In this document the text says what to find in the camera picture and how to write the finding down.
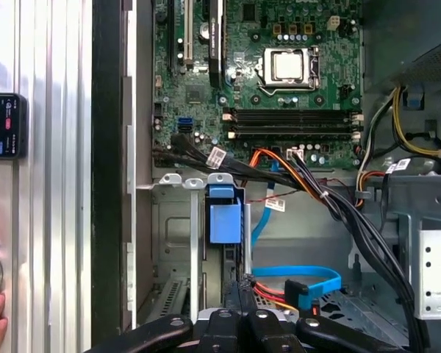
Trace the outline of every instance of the wire label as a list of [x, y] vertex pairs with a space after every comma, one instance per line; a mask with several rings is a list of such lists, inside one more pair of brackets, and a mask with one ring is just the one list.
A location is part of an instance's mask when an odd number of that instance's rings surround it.
[[274, 190], [271, 190], [269, 188], [267, 189], [266, 197], [268, 197], [268, 199], [265, 202], [265, 207], [270, 208], [275, 211], [285, 212], [286, 211], [286, 201], [283, 199], [279, 199], [277, 197], [271, 197], [271, 196], [273, 196], [273, 192], [274, 192]]
[[410, 158], [399, 160], [397, 166], [395, 167], [395, 171], [404, 171], [409, 166], [410, 161]]
[[209, 158], [207, 158], [206, 164], [211, 168], [219, 169], [226, 155], [227, 152], [219, 149], [218, 147], [214, 147], [209, 155]]
[[392, 174], [395, 170], [395, 168], [397, 167], [397, 163], [392, 164], [389, 169], [387, 169], [387, 171], [385, 172], [385, 174]]

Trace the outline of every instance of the blue tab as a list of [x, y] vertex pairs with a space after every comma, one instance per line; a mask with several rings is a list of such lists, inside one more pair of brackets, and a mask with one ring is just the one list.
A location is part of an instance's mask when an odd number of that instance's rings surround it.
[[309, 293], [300, 295], [298, 298], [299, 309], [309, 310], [312, 301], [333, 290], [341, 289], [341, 276], [338, 272], [327, 267], [320, 266], [281, 266], [261, 267], [252, 270], [256, 277], [281, 277], [281, 276], [311, 276], [329, 278], [326, 281], [309, 285]]
[[210, 206], [210, 240], [217, 244], [239, 244], [242, 239], [242, 205], [213, 204]]
[[232, 185], [211, 185], [209, 197], [211, 199], [233, 199], [234, 187]]

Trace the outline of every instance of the cpu socket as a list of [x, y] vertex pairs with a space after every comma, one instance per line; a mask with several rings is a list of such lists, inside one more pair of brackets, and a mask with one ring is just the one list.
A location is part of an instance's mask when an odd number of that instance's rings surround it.
[[303, 49], [269, 48], [255, 69], [260, 89], [268, 95], [277, 91], [316, 90], [320, 87], [318, 47]]

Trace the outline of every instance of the cable tie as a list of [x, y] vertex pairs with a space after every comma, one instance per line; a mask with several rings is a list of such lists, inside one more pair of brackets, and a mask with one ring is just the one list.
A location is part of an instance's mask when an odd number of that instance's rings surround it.
[[324, 198], [326, 198], [328, 195], [330, 195], [329, 192], [328, 192], [328, 191], [324, 191], [324, 192], [321, 193], [321, 195], [320, 195], [320, 199], [324, 199]]

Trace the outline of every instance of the green motherboard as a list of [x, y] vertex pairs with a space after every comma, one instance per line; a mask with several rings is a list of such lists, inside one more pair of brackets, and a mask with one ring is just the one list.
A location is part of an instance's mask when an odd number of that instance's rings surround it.
[[355, 168], [361, 11], [362, 0], [156, 0], [154, 145], [181, 132], [244, 162], [263, 147]]

